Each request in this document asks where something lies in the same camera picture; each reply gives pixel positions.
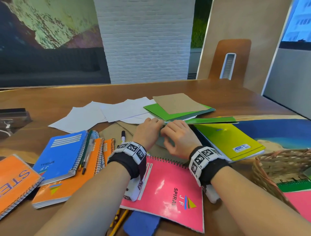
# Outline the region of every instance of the greenery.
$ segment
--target greenery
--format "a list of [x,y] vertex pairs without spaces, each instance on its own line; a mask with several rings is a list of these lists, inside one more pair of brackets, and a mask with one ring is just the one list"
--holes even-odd
[[191,36],[191,48],[203,46],[208,18],[213,0],[196,0]]

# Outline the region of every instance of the white brick wall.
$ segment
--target white brick wall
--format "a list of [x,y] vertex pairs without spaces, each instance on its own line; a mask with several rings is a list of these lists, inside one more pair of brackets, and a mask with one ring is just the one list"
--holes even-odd
[[195,0],[94,0],[112,84],[187,79]]

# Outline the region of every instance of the pink notebook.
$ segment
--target pink notebook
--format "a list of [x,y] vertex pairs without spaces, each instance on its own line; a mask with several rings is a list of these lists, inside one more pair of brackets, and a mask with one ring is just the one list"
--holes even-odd
[[311,222],[311,191],[287,192],[284,195],[296,207],[301,216]]
[[135,202],[122,200],[121,208],[161,216],[204,233],[202,188],[189,169],[147,156],[145,184]]

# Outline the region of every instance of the blue spiral notebook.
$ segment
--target blue spiral notebook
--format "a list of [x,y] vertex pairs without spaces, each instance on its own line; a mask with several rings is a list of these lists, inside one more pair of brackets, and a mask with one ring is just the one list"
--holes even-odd
[[76,174],[89,132],[56,136],[50,139],[33,169],[44,179],[39,186],[60,181]]

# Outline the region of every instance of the blue sponge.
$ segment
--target blue sponge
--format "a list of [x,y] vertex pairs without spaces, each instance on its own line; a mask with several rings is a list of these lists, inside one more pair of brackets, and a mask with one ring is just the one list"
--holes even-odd
[[152,236],[161,217],[144,212],[134,211],[123,225],[129,236]]

